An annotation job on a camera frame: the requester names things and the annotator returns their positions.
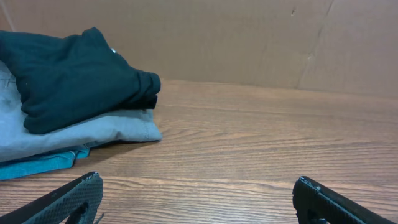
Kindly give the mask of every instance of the wooden table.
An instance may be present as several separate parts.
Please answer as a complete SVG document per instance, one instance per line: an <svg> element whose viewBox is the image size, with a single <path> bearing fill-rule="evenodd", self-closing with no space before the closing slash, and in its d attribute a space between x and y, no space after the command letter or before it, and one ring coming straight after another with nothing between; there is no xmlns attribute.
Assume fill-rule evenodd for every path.
<svg viewBox="0 0 398 224"><path fill-rule="evenodd" d="M0 214L95 170L102 223L298 223L301 175L398 222L398 100L163 80L155 122L160 143L0 182Z"/></svg>

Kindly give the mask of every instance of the folded clothing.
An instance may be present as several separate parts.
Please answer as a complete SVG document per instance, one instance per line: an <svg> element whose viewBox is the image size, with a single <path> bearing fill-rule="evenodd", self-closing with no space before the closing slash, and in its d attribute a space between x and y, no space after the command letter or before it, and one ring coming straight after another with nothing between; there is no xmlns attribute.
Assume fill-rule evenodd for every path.
<svg viewBox="0 0 398 224"><path fill-rule="evenodd" d="M111 141L158 141L152 110L116 110L48 134L31 134L24 127L20 94L13 76L0 63L0 162L56 149Z"/></svg>
<svg viewBox="0 0 398 224"><path fill-rule="evenodd" d="M71 168L75 159L85 158L88 153L89 147L86 145L72 146L23 159L0 162L0 180Z"/></svg>
<svg viewBox="0 0 398 224"><path fill-rule="evenodd" d="M63 39L0 31L0 60L16 77L24 126L34 134L112 110L153 109L160 91L156 74L130 67L96 28Z"/></svg>

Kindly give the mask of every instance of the cardboard wall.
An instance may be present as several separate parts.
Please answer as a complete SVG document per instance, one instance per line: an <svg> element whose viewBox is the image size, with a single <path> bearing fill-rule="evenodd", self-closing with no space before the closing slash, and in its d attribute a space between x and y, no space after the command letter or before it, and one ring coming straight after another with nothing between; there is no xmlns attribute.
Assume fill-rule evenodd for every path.
<svg viewBox="0 0 398 224"><path fill-rule="evenodd" d="M395 0L0 2L16 31L96 26L133 67L163 78L398 97Z"/></svg>
<svg viewBox="0 0 398 224"><path fill-rule="evenodd" d="M398 97L398 1L334 0L299 85Z"/></svg>
<svg viewBox="0 0 398 224"><path fill-rule="evenodd" d="M331 0L3 0L17 31L96 26L164 78L295 88Z"/></svg>
<svg viewBox="0 0 398 224"><path fill-rule="evenodd" d="M11 31L11 26L7 20L6 12L2 6L2 2L0 0L0 30Z"/></svg>

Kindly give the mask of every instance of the folded shirt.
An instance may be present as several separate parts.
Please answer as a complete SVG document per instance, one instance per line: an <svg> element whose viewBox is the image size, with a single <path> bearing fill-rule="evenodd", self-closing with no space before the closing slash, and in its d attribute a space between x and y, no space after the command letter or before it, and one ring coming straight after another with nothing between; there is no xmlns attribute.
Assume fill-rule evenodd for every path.
<svg viewBox="0 0 398 224"><path fill-rule="evenodd" d="M19 97L13 76L0 63L0 162L85 144L162 138L152 110L116 110L48 134L31 134L22 125L26 114Z"/></svg>
<svg viewBox="0 0 398 224"><path fill-rule="evenodd" d="M160 91L156 74L130 67L96 28L63 39L0 31L0 60L16 77L24 126L34 134L113 110L152 109Z"/></svg>
<svg viewBox="0 0 398 224"><path fill-rule="evenodd" d="M89 150L86 145L72 146L23 159L0 162L0 180L71 168L76 159L87 157Z"/></svg>

